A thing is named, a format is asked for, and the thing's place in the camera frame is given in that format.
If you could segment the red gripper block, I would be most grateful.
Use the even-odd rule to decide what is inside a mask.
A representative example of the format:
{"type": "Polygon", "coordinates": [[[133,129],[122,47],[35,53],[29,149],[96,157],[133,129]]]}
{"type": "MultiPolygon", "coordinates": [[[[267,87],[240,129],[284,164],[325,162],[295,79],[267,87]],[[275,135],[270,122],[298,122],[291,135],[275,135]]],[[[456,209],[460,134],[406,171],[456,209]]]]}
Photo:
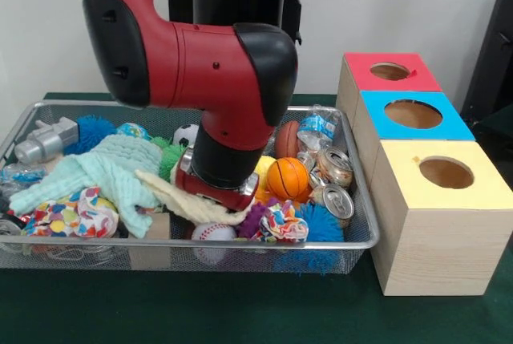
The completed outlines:
{"type": "Polygon", "coordinates": [[[232,211],[243,211],[254,199],[256,194],[256,173],[252,173],[244,183],[235,189],[215,188],[203,182],[194,173],[183,169],[176,171],[175,185],[192,195],[214,200],[232,211]]]}

